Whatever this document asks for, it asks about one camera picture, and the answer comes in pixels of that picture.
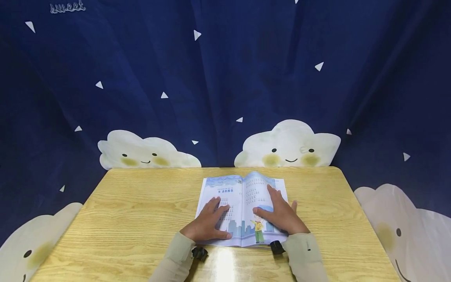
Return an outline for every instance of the fabric backdrop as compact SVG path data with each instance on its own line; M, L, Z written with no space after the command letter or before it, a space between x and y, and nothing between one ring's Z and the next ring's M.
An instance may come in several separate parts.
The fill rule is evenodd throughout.
M450 13L0 0L0 277L28 281L113 167L331 164L404 281L451 281Z

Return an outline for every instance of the cartoon boy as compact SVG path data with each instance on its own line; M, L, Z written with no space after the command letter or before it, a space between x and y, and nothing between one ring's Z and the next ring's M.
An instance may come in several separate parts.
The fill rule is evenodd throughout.
M256 243L264 243L265 239L263 238L263 219L257 215L255 215L255 221L251 220L253 224L255 224L255 241Z

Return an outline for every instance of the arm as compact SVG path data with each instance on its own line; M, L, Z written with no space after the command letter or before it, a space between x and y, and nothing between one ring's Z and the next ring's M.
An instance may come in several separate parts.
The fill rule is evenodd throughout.
M177 232L169 244L163 260L156 267L149 282L183 282L193 263L191 250L194 241Z
M298 233L282 243L290 260L291 271L298 282L327 282L321 253L312 233Z
M212 198L196 219L177 232L163 260L156 267L149 282L183 282L188 277L193 263L191 251L195 242L211 239L230 239L231 234L215 229L221 215L229 209L229 205L221 206L216 211L221 199Z
M313 234L296 213L297 201L291 207L283 199L280 191L268 185L274 211L254 208L254 214L262 217L279 229L288 232L288 239L282 243L288 254L290 267L298 282L327 282L327 274L322 264L321 253Z

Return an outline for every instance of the cloud mouth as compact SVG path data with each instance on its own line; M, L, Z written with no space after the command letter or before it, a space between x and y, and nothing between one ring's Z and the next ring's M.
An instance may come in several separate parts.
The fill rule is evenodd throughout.
M409 279L407 279L407 278L404 277L404 275L402 274L401 270L399 269L398 261L397 261L396 259L395 259L395 262L396 262L396 267L398 268L398 272L399 272L399 274L401 274L401 277L402 277L404 280L406 280L406 282L412 282L412 281L410 281Z

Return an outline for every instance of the hand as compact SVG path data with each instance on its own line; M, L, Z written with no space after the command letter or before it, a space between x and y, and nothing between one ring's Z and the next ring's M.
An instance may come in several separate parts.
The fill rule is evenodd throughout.
M180 233L190 238L194 242L206 241L210 239L230 239L232 235L215 228L219 218L229 210L229 205L221 206L216 211L215 208L221 201L220 197L213 197L205 204L199 216L180 230Z
M268 185L268 192L271 196L274 212L269 212L261 208L253 208L252 211L254 214L266 219L277 228L287 231L289 235L310 233L310 230L296 214L298 202L293 201L290 207L282 198L281 192L272 188L270 185Z

